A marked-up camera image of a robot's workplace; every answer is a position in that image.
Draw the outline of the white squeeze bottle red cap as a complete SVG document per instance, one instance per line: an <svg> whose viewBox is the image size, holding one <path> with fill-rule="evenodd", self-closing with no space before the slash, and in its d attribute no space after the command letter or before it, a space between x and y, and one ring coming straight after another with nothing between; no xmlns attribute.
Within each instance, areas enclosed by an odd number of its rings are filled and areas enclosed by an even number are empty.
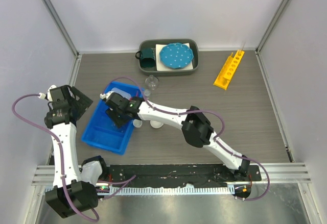
<svg viewBox="0 0 327 224"><path fill-rule="evenodd" d="M118 93L122 97L129 100L131 100L133 97L139 97L139 95L141 94L138 89L135 89L133 87L127 87L127 86L113 87L112 89L110 89L110 91Z"/></svg>

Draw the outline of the small clear glass flask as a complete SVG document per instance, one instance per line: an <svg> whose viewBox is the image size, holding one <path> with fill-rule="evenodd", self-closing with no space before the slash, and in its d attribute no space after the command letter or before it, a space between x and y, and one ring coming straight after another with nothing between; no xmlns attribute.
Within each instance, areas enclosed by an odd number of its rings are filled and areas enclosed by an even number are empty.
<svg viewBox="0 0 327 224"><path fill-rule="evenodd" d="M150 98L150 96L151 96L151 91L149 89L145 89L143 91L143 98L148 100Z"/></svg>

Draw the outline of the blue plastic divided bin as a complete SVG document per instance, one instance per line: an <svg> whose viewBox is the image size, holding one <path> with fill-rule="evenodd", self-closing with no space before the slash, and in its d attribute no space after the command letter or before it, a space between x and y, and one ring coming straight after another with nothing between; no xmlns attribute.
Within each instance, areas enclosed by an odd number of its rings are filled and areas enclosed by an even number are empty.
<svg viewBox="0 0 327 224"><path fill-rule="evenodd" d="M131 138L134 126L128 122L118 128L106 114L108 106L99 100L81 140L89 146L123 155Z"/></svg>

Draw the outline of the clear round glass flask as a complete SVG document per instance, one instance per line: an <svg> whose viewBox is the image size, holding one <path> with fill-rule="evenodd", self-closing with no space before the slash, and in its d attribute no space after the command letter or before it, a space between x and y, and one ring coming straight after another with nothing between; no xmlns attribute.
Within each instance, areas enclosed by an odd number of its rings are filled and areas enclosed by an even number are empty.
<svg viewBox="0 0 327 224"><path fill-rule="evenodd" d="M149 90L155 90L156 88L158 88L159 79L154 75L149 75L145 79L145 84Z"/></svg>

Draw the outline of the yellow test tube rack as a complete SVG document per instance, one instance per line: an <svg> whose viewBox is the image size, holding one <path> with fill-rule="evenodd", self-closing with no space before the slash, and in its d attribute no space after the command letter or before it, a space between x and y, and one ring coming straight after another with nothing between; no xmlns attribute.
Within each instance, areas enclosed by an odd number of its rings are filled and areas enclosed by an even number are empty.
<svg viewBox="0 0 327 224"><path fill-rule="evenodd" d="M241 49L237 50L235 54L231 53L226 59L213 85L227 90L244 54L245 52Z"/></svg>

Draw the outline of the clear glass test tube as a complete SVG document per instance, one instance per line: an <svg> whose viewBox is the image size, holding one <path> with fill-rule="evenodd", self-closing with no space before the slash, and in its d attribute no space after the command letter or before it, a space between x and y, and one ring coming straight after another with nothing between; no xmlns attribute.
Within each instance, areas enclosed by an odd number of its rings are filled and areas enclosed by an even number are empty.
<svg viewBox="0 0 327 224"><path fill-rule="evenodd" d="M239 49L239 55L242 54L245 44L246 44L246 40L242 41L241 48Z"/></svg>

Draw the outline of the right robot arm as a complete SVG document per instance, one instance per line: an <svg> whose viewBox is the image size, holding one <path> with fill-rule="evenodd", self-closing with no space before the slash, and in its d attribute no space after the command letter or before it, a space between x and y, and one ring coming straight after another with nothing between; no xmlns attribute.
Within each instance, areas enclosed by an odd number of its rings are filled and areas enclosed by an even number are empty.
<svg viewBox="0 0 327 224"><path fill-rule="evenodd" d="M185 141L196 148L204 148L219 158L238 181L249 175L250 160L228 146L221 133L216 133L211 122L204 115L206 111L195 106L176 109L155 104L141 97L127 99L110 91L100 94L108 106L106 114L120 128L131 120L156 121L182 131Z"/></svg>

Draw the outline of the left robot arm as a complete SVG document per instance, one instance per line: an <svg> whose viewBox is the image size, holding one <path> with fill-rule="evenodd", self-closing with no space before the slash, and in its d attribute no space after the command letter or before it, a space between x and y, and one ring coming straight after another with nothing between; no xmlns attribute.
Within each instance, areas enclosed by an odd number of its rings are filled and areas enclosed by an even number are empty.
<svg viewBox="0 0 327 224"><path fill-rule="evenodd" d="M45 194L46 203L62 218L98 205L97 182L108 179L109 170L101 156L78 164L76 150L77 121L93 101L76 87L52 85L45 96L49 111L44 119L54 150L53 190Z"/></svg>

